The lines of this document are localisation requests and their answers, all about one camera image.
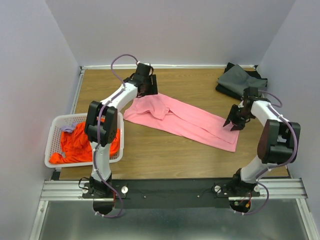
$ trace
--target wooden tabletop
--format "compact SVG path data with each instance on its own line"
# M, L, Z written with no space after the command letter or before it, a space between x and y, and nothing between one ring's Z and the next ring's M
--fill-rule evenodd
M119 69L126 78L133 69ZM215 90L222 68L155 69L158 91L169 97L226 118L239 101ZM101 101L120 86L110 70L86 70L75 113L86 113L91 101ZM131 102L121 111L124 112ZM228 152L161 130L124 121L123 157L110 165L114 179L232 177L257 154L263 127L252 119L240 131L236 152ZM92 166L64 167L60 180L89 177ZM269 176L288 176L285 167Z

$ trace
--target pink cloth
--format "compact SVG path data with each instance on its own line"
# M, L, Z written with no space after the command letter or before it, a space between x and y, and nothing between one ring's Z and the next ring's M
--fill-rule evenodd
M235 152L239 131L223 127L225 119L163 94L135 98L124 119L202 144Z

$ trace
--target plastic basket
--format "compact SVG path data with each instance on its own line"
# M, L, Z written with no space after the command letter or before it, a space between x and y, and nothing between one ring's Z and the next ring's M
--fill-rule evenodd
M49 162L53 153L59 153L64 155L61 150L61 127L71 126L73 123L85 122L87 119L87 113L70 114L57 116L50 127L48 140L46 142L46 148L44 153L44 163L49 168L67 168L67 167L79 167L92 165L92 161L89 162L77 162L77 163L65 163L65 164L51 164ZM118 162L124 154L124 117L119 112L117 118L117 128L120 129L120 148L118 152L110 158L110 163Z

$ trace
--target gray wall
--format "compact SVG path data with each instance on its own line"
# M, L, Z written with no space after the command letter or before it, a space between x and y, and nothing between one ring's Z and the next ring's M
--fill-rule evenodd
M294 1L46 0L81 66L258 64Z
M79 66L44 0L0 7L0 239L28 239L50 171L54 117L71 108Z
M281 112L301 124L296 161L308 204L320 230L320 1L297 0L259 65L268 90L283 100Z

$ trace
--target black cloth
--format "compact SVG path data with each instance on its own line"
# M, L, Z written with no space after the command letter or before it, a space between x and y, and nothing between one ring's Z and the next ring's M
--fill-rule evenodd
M234 67L235 65L231 62L228 62L228 64L226 65L226 68L224 69L224 72L223 73L226 73L228 72L232 67ZM267 78L262 78L260 76L260 74L254 70L254 71L245 71L249 76L253 77L253 78L256 78L256 79L262 79L262 80L267 80ZM215 87L215 90L218 91L219 93L222 93L222 94L225 94L229 97L232 97L234 99L237 99L237 100L242 100L242 95L239 95L231 90L229 90L228 88L222 86L221 84L218 83L218 85Z

